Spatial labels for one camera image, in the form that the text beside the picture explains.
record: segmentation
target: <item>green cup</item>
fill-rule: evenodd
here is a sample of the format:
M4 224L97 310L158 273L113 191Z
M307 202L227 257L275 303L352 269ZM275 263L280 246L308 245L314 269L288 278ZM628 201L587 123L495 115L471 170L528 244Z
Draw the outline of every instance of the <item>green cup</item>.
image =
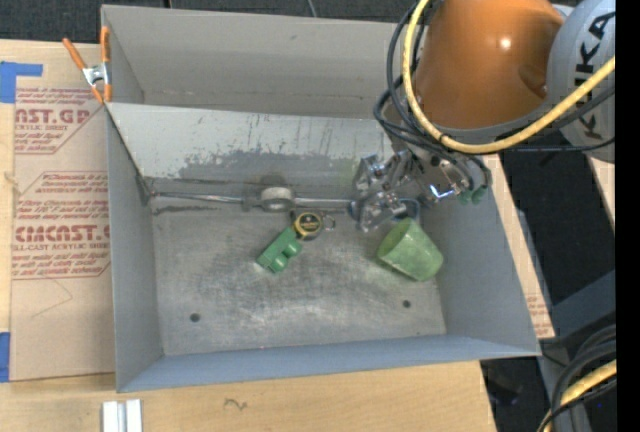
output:
M438 247L411 217L402 219L389 231L376 254L387 265L416 281L435 276L443 261Z

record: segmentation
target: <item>yellow cable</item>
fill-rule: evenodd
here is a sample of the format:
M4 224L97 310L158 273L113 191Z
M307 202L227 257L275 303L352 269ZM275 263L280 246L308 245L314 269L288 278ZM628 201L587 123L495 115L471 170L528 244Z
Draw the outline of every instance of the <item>yellow cable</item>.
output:
M416 30L416 26L424 8L429 3L429 0L420 0L416 6L409 24L407 25L407 32L404 38L404 46L402 51L402 79L404 81L405 92L407 96L407 102L411 107L414 115L417 117L420 125L431 135L434 139L438 140L444 146L468 154L483 154L501 151L503 149L510 148L520 142L532 137L540 130L548 126L550 123L558 119L562 114L567 112L573 105L575 105L580 99L590 93L607 75L615 70L616 57L611 57L598 71L596 71L591 77L582 83L577 89L575 89L569 96L563 99L549 112L540 117L535 122L531 123L526 128L522 129L518 133L515 133L502 140L489 142L486 144L466 144L459 142L436 128L429 119L425 116L418 100L415 97L413 84L411 83L411 46L413 44L413 36Z
M597 386L601 382L607 380L609 377L613 377L617 373L617 371L618 365L616 359L614 359L613 361L609 361L607 364L604 364L599 368L596 368L595 370L572 384L569 388L567 388L567 390L562 394L560 405L565 405L573 402L594 386ZM547 419L547 416L549 416L549 414L551 414L551 411L547 412L547 415L544 417L544 419ZM551 428L551 423L548 423L543 432L551 432L551 430L553 430Z

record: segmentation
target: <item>white plastic piece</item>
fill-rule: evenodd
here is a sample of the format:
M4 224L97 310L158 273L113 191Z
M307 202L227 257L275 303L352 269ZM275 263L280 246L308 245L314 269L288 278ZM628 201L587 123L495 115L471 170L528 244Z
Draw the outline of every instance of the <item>white plastic piece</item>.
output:
M104 402L101 432L142 432L142 401Z

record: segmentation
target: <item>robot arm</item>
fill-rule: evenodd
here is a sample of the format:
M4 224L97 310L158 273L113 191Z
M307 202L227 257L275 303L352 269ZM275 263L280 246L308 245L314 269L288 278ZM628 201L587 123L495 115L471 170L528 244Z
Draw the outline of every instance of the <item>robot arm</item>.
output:
M578 149L614 161L615 82L611 69L603 73L606 78L596 73L615 60L615 0L584 0L575 9L548 0L440 0L428 29L422 15L419 61L418 44L410 50L407 33L403 55L409 78L404 75L403 82L394 80L392 61L414 9L391 41L389 88L374 107L395 154L386 161L376 155L363 158L354 178L357 197L351 213L361 230L415 214L449 196L477 202L491 174L471 153L499 146L497 138L514 132L523 136L587 84L589 92L565 105L561 117L549 119L535 136L527 133L507 145L540 151L530 141L560 129L571 145L545 150ZM439 135L422 127L420 114L437 125Z

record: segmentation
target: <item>blue tape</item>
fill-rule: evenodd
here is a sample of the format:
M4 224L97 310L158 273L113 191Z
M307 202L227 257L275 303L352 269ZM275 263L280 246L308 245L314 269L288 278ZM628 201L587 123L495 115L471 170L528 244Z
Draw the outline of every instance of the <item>blue tape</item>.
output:
M19 76L42 76L42 64L0 62L0 103L16 102L16 80Z
M9 382L9 333L0 332L0 382Z

